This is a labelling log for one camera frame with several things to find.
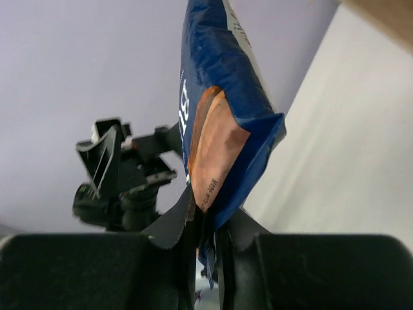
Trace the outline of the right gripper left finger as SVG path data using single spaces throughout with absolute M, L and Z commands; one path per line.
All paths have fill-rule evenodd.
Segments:
M 142 232 L 1 240 L 2 309 L 193 309 L 196 206 L 187 187 Z

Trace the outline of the blue Burts chips bag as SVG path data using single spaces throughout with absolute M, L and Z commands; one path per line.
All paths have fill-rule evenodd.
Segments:
M 205 215 L 198 258 L 212 278 L 215 232 L 242 208 L 287 133 L 228 1 L 187 4 L 178 115 L 186 182 Z

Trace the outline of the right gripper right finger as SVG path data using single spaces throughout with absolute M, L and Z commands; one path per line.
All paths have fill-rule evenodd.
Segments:
M 411 309 L 412 254 L 382 234 L 272 234 L 244 211 L 216 233 L 222 309 Z

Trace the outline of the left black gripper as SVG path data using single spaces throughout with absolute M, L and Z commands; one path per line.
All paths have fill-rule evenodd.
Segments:
M 159 188 L 177 177 L 161 158 L 182 155 L 179 126 L 157 127 L 133 137 L 120 118 L 99 119 L 92 137 L 76 144 L 89 181 L 74 196 L 73 215 L 81 222 L 109 232 L 140 232 L 155 222 Z

